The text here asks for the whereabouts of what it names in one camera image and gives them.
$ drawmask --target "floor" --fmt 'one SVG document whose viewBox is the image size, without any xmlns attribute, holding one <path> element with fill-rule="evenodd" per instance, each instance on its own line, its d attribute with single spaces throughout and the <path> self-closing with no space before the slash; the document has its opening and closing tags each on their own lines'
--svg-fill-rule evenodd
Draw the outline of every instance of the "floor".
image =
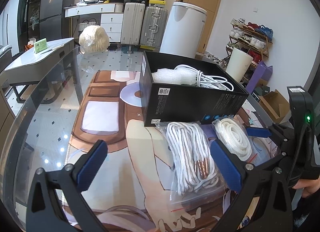
<svg viewBox="0 0 320 232">
<path fill-rule="evenodd" d="M 142 58 L 141 51 L 126 54 L 119 49 L 89 55 L 79 54 L 77 60 L 83 93 L 98 70 L 140 71 Z M 11 93 L 7 99 L 14 114 L 19 115 L 23 104 L 17 103 L 15 93 Z M 26 143 L 34 148 L 34 152 L 29 161 L 20 161 L 17 166 L 18 176 L 24 180 L 16 184 L 16 193 L 20 195 L 16 211 L 23 225 L 25 203 L 33 175 L 39 167 L 46 171 L 62 168 L 78 109 L 79 102 L 71 78 L 53 103 L 39 106 L 31 121 Z"/>
</svg>

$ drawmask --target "white cylindrical container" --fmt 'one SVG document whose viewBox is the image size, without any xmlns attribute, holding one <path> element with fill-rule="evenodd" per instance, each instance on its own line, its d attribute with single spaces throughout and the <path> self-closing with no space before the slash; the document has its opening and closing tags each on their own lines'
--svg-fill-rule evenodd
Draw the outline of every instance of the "white cylindrical container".
<svg viewBox="0 0 320 232">
<path fill-rule="evenodd" d="M 240 82 L 252 60 L 253 58 L 250 55 L 242 50 L 233 48 L 226 72 L 233 77 L 235 81 Z"/>
<path fill-rule="evenodd" d="M 194 59 L 207 11 L 192 4 L 173 3 L 160 52 Z"/>
</svg>

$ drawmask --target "white braided rope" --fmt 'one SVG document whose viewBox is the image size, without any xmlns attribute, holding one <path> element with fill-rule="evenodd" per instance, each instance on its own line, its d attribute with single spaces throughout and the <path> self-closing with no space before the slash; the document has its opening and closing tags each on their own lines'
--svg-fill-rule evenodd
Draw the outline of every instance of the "white braided rope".
<svg viewBox="0 0 320 232">
<path fill-rule="evenodd" d="M 198 124 L 170 122 L 166 138 L 175 162 L 179 195 L 186 191 L 197 192 L 201 188 L 217 184 L 217 171 L 210 155 L 207 138 Z M 202 163 L 202 166 L 206 164 L 205 175 L 201 174 L 197 163 Z"/>
<path fill-rule="evenodd" d="M 236 154 L 244 162 L 250 158 L 252 153 L 250 141 L 235 121 L 230 118 L 224 118 L 214 126 L 218 138 L 231 153 Z"/>
</svg>

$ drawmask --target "black refrigerator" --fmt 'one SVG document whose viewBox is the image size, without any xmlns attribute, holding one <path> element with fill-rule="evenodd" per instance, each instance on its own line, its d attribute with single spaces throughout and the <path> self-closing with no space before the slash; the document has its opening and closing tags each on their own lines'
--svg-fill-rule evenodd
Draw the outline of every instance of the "black refrigerator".
<svg viewBox="0 0 320 232">
<path fill-rule="evenodd" d="M 64 7 L 75 0 L 41 0 L 40 4 L 40 38 L 53 41 L 70 37 L 69 20 L 65 18 Z"/>
</svg>

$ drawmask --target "white trash can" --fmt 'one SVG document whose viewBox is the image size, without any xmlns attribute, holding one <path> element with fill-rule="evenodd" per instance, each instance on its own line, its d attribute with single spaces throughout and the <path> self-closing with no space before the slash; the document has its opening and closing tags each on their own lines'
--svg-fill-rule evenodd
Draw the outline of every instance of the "white trash can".
<svg viewBox="0 0 320 232">
<path fill-rule="evenodd" d="M 160 52 L 194 59 L 206 17 L 207 11 L 198 6 L 173 3 Z"/>
</svg>

